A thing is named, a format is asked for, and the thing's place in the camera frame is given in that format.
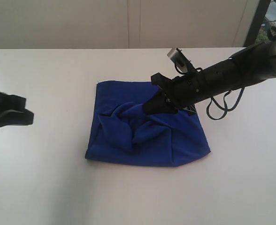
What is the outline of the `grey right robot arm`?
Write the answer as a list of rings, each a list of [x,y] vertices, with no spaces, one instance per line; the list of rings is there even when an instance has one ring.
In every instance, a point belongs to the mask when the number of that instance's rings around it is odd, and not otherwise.
[[[253,44],[208,68],[195,68],[178,48],[168,57],[179,76],[169,79],[160,73],[151,76],[151,83],[159,89],[142,106],[145,114],[186,111],[195,115],[195,104],[206,99],[216,103],[215,96],[276,78],[276,27],[268,30],[269,42]]]

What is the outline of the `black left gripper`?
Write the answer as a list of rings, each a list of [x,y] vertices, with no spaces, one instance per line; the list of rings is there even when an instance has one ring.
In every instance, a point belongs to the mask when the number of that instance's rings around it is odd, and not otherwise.
[[[25,109],[25,106],[26,98],[0,92],[0,128],[5,126],[32,125],[34,113]]]

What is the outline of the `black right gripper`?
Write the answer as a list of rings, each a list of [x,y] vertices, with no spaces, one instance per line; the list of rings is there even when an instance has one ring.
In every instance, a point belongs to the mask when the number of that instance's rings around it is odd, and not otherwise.
[[[273,76],[269,62],[273,42],[249,46],[202,71],[174,79],[161,73],[151,76],[151,83],[164,92],[156,92],[142,105],[145,114],[178,113],[189,105],[229,90],[261,83]]]

